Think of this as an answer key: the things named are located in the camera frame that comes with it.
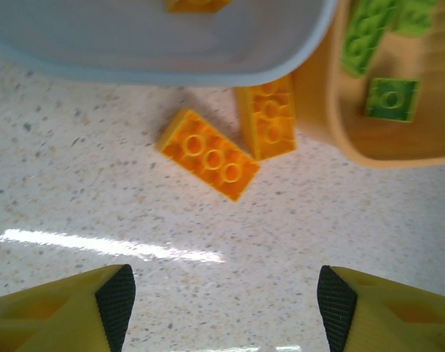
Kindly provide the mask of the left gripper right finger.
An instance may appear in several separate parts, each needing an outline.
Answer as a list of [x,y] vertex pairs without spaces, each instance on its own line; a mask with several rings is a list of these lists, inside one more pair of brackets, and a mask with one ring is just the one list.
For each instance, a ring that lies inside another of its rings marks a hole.
[[324,265],[317,303],[330,351],[445,351],[445,296]]

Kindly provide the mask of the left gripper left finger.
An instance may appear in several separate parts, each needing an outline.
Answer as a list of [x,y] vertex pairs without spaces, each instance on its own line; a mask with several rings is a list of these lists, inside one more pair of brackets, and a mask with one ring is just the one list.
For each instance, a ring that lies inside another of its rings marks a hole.
[[136,297],[110,265],[0,297],[0,351],[121,351]]

